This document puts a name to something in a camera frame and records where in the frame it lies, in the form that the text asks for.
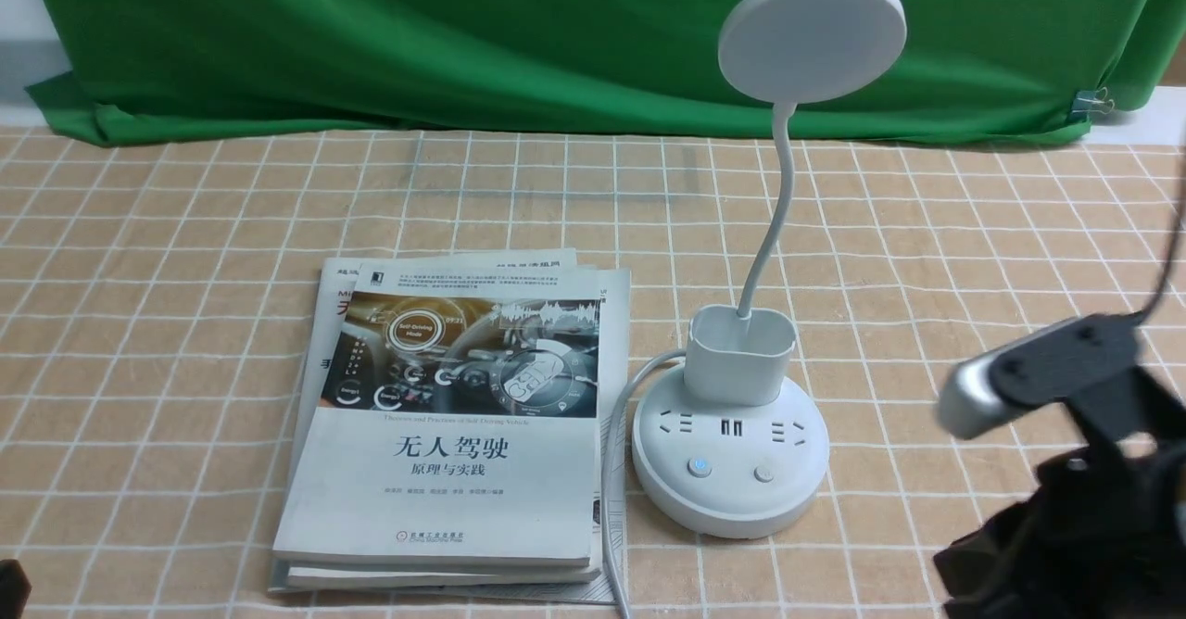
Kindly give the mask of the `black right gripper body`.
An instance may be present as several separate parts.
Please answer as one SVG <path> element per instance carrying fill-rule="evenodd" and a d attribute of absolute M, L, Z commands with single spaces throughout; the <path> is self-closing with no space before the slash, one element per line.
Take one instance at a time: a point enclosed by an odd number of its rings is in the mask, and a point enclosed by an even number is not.
<path fill-rule="evenodd" d="M 1182 402 L 1143 366 L 1067 403 L 1083 447 L 933 557 L 948 618 L 1181 618 Z"/>

